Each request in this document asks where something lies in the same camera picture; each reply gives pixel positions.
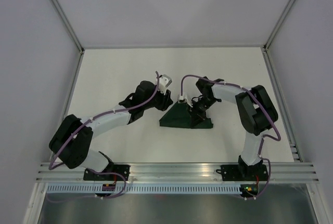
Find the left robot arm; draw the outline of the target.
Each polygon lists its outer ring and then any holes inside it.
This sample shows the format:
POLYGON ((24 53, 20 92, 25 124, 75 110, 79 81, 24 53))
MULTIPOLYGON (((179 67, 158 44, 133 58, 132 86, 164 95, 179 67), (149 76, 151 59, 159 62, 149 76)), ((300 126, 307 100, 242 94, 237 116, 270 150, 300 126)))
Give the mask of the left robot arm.
POLYGON ((50 150, 69 169, 84 167, 101 180, 109 180, 114 163, 103 152, 91 149, 92 140, 114 128, 134 123, 146 110, 167 110, 173 103, 168 90, 171 83, 170 77, 160 75, 155 84, 141 81, 133 93, 111 110, 84 118, 74 114, 66 116, 49 143, 50 150))

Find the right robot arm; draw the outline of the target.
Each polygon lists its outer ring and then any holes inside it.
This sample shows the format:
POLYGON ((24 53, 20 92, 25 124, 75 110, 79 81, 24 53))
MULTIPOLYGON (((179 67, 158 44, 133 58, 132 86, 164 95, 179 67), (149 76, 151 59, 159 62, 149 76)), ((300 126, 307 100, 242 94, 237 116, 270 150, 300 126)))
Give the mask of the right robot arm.
POLYGON ((212 128, 213 123, 207 117, 206 111, 216 102, 223 100, 235 104, 246 131, 244 148, 238 157, 237 173, 244 180, 259 175, 263 165, 261 152, 264 138, 281 141, 281 135, 275 125, 278 113, 266 89, 261 85, 247 89, 222 79, 211 81, 207 77, 195 78, 198 79, 196 86, 201 95, 198 100, 192 100, 188 107, 189 127, 212 128))

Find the dark green cloth napkin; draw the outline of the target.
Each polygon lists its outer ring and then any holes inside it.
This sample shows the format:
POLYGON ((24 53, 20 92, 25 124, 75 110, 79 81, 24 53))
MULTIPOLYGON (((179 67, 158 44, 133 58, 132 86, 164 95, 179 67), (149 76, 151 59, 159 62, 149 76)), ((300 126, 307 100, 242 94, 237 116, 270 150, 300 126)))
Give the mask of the dark green cloth napkin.
POLYGON ((212 128, 190 128, 190 115, 187 103, 176 102, 169 111, 159 120, 160 127, 184 128, 184 129, 212 129, 212 128))

